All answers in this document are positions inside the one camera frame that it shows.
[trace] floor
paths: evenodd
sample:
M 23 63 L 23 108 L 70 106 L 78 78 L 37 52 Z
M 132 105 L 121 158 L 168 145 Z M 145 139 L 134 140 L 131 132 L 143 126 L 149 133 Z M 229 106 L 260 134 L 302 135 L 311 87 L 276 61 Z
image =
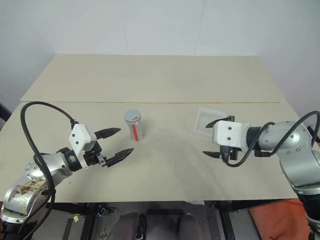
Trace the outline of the floor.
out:
M 105 216 L 97 216 L 92 240 L 106 240 L 117 220 L 124 214 L 139 212 L 147 214 L 147 210 L 168 210 L 168 215 L 147 214 L 147 240 L 178 240 L 177 227 L 179 215 L 174 210 L 193 214 L 202 230 L 204 240 L 225 240 L 219 212 L 214 205 L 196 205 L 183 201 L 175 202 L 112 202 L 102 207 L 113 211 Z M 79 240 L 85 217 L 67 212 L 53 210 L 48 219 L 34 234 L 34 240 Z M 248 210 L 230 213 L 236 240 L 260 240 Z

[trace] orange cloth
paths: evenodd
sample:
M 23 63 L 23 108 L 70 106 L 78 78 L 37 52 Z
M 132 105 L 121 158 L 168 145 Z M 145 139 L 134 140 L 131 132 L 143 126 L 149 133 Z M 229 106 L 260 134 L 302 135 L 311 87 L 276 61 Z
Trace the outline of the orange cloth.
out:
M 262 240 L 308 240 L 310 229 L 299 199 L 266 204 L 249 211 Z

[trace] black cable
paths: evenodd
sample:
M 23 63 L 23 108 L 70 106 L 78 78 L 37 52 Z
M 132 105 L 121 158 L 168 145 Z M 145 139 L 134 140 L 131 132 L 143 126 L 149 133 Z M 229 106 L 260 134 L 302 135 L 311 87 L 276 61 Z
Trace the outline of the black cable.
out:
M 281 140 L 278 142 L 278 144 L 274 147 L 273 151 L 270 153 L 271 156 L 274 155 L 279 148 L 281 147 L 281 145 L 287 140 L 287 138 L 294 132 L 294 130 L 296 130 L 297 127 L 299 127 L 300 124 L 302 124 L 306 119 L 310 118 L 312 115 L 316 115 L 316 124 L 315 124 L 315 128 L 314 128 L 314 133 L 311 139 L 311 147 L 314 146 L 315 141 L 317 139 L 317 135 L 319 132 L 319 127 L 320 127 L 320 112 L 319 111 L 311 111 L 309 113 L 307 113 L 306 115 L 304 115 L 303 117 L 301 117 L 290 129 L 289 131 L 283 136 L 283 138 L 281 138 Z
M 269 125 L 275 125 L 275 123 L 270 121 L 270 122 L 267 122 L 265 125 L 263 125 L 263 127 L 260 128 L 258 133 L 253 138 L 248 150 L 246 151 L 246 153 L 244 154 L 243 158 L 239 162 L 237 162 L 235 164 L 231 164 L 228 161 L 225 161 L 224 163 L 227 166 L 232 167 L 232 168 L 236 168 L 236 167 L 239 167 L 240 165 L 242 165 L 247 160 L 247 158 L 249 157 L 251 151 L 254 149 L 254 147 L 255 147 L 259 137 L 261 136 L 261 134 L 269 127 Z
M 24 135 L 25 135 L 30 147 L 31 147 L 31 149 L 33 150 L 33 152 L 34 152 L 34 154 L 36 156 L 36 158 L 34 158 L 34 161 L 35 161 L 36 165 L 39 167 L 39 169 L 42 171 L 42 173 L 43 173 L 43 175 L 45 177 L 45 180 L 46 180 L 47 186 L 48 186 L 48 193 L 47 193 L 47 198 L 45 199 L 45 201 L 43 201 L 43 203 L 39 207 L 37 207 L 37 209 L 23 221 L 18 233 L 22 232 L 24 226 L 27 224 L 27 222 L 30 220 L 30 218 L 36 212 L 38 212 L 49 201 L 49 199 L 51 198 L 51 202 L 50 202 L 49 208 L 46 211 L 45 215 L 42 217 L 41 220 L 38 221 L 38 223 L 34 227 L 34 229 L 31 230 L 30 233 L 28 233 L 28 235 L 24 239 L 27 239 L 27 237 L 29 237 L 31 234 L 33 234 L 38 229 L 38 227 L 40 227 L 40 225 L 46 220 L 46 218 L 48 217 L 50 211 L 53 208 L 53 204 L 55 202 L 55 196 L 56 196 L 56 188 L 55 188 L 55 184 L 54 184 L 52 175 L 51 175 L 51 173 L 50 173 L 50 171 L 48 169 L 47 164 L 45 163 L 45 161 L 44 161 L 44 159 L 42 157 L 42 154 L 37 149 L 32 137 L 31 137 L 31 135 L 29 133 L 28 127 L 27 127 L 26 111 L 27 111 L 27 108 L 32 106 L 32 105 L 44 105 L 44 106 L 47 106 L 47 107 L 50 107 L 50 108 L 53 108 L 53 109 L 59 111 L 60 113 L 64 114 L 70 120 L 71 128 L 73 128 L 74 124 L 78 123 L 68 113 L 66 113 L 64 110 L 62 110 L 59 107 L 54 106 L 54 105 L 52 105 L 50 103 L 47 103 L 47 102 L 42 102 L 42 101 L 29 102 L 26 105 L 24 105 L 22 107 L 22 109 L 21 109 L 21 113 L 20 113 L 21 126 L 22 126 Z

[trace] metal can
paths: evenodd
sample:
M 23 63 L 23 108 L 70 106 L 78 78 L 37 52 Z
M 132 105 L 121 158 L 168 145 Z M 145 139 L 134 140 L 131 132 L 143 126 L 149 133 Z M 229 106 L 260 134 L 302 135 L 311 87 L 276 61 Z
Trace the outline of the metal can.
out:
M 136 109 L 130 109 L 124 114 L 125 122 L 129 126 L 130 138 L 135 141 L 140 141 L 144 138 L 144 133 L 141 126 L 141 114 Z

